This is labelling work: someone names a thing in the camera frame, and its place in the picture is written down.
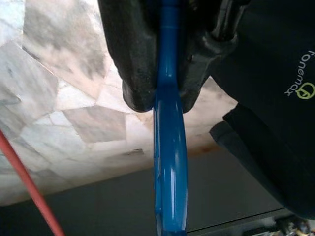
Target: black fabric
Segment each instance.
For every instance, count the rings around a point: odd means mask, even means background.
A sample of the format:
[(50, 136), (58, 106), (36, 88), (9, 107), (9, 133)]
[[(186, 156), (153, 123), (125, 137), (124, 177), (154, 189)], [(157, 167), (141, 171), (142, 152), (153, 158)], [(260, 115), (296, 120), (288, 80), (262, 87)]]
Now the black fabric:
[(224, 117), (251, 154), (236, 156), (305, 218), (315, 218), (314, 9), (313, 0), (252, 0), (237, 49), (212, 71), (242, 104)]

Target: red cable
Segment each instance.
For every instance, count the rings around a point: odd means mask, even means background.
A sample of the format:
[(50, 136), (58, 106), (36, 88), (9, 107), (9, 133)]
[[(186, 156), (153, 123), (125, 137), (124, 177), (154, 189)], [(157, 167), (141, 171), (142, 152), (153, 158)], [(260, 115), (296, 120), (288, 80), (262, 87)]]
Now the red cable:
[(65, 236), (61, 226), (57, 222), (55, 216), (50, 210), (48, 204), (46, 203), (43, 196), (40, 194), (38, 188), (34, 184), (31, 179), (29, 173), (25, 169), (23, 163), (20, 158), (14, 151), (13, 147), (9, 143), (8, 139), (4, 136), (3, 132), (0, 130), (0, 149), (2, 150), (5, 157), (11, 163), (12, 167), (15, 169), (16, 173), (19, 175), (20, 179), (24, 183), (27, 188), (31, 198), (35, 202), (37, 208), (43, 215), (50, 229), (54, 233), (55, 236)]

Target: tiled floor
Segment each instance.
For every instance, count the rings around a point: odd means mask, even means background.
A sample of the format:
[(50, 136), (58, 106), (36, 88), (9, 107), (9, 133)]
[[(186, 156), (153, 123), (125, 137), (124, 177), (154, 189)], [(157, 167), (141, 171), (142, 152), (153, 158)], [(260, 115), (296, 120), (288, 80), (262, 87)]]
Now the tiled floor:
[[(189, 155), (235, 104), (206, 82), (184, 115)], [(97, 0), (0, 0), (0, 128), (43, 193), (152, 165), (152, 112), (123, 101)], [(0, 205), (25, 198), (0, 154)]]

